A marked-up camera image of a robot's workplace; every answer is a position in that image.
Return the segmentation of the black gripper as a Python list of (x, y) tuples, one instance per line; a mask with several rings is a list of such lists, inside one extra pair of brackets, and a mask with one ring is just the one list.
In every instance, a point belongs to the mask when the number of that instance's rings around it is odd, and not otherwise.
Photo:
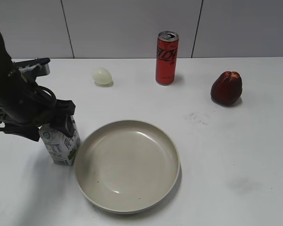
[(49, 88), (38, 85), (36, 79), (26, 78), (17, 68), (0, 71), (3, 132), (38, 142), (39, 127), (49, 124), (52, 129), (73, 137), (74, 103), (57, 99)]

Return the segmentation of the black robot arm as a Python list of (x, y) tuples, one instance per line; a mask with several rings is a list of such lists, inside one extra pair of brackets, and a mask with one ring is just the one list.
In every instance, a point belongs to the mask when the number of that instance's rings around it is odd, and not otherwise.
[(48, 124), (67, 137), (74, 135), (75, 104), (36, 82), (50, 73), (49, 62), (47, 57), (13, 62), (0, 33), (0, 132), (38, 141), (39, 128)]

